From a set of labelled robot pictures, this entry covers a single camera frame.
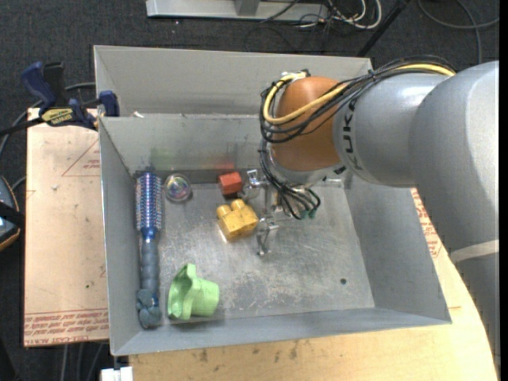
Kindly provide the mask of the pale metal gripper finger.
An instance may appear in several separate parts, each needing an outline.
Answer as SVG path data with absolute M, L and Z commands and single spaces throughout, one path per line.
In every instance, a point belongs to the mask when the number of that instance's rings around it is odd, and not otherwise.
M 242 199 L 252 201 L 257 198 L 261 190 L 267 186 L 267 181 L 259 177 L 257 169 L 247 171 L 247 179 L 242 187 Z
M 258 255 L 266 256 L 271 253 L 271 243 L 276 237 L 279 225 L 273 217 L 262 217 L 256 228 Z

